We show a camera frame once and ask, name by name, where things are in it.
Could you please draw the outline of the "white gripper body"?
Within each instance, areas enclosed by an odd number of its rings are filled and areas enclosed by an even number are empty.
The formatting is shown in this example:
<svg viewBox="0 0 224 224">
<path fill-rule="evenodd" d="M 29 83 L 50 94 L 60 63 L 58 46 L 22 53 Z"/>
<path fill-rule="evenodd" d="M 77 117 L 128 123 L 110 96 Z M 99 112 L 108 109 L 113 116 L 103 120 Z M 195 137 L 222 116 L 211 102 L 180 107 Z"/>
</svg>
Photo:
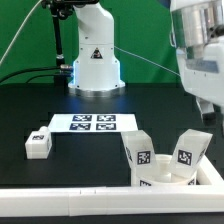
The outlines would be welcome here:
<svg viewBox="0 0 224 224">
<path fill-rule="evenodd" d="M 224 107 L 224 44 L 207 45 L 199 59 L 187 59 L 180 49 L 176 56 L 184 90 Z"/>
</svg>

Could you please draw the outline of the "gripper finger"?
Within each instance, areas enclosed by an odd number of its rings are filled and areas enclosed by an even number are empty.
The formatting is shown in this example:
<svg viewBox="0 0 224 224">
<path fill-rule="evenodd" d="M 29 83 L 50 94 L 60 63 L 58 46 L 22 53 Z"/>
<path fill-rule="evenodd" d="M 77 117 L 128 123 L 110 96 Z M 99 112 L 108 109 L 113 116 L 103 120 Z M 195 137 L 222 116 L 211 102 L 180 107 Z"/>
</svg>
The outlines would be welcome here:
<svg viewBox="0 0 224 224">
<path fill-rule="evenodd" d="M 203 124 L 206 126 L 213 125 L 216 121 L 216 114 L 214 111 L 213 104 L 200 97 L 196 98 L 196 103 L 197 103 Z"/>
</svg>

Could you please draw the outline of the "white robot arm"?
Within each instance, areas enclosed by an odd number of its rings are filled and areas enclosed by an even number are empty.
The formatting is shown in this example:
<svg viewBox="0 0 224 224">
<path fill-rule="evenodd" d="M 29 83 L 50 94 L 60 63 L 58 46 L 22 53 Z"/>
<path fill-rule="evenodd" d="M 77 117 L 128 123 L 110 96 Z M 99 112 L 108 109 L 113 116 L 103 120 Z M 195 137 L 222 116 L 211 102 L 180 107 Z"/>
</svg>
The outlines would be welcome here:
<svg viewBox="0 0 224 224">
<path fill-rule="evenodd" d="M 176 48 L 184 90 L 196 97 L 203 119 L 219 106 L 224 123 L 224 0 L 164 0 L 169 8 L 170 42 Z M 74 3 L 79 55 L 69 87 L 91 96 L 124 86 L 114 55 L 114 20 L 99 0 Z"/>
</svg>

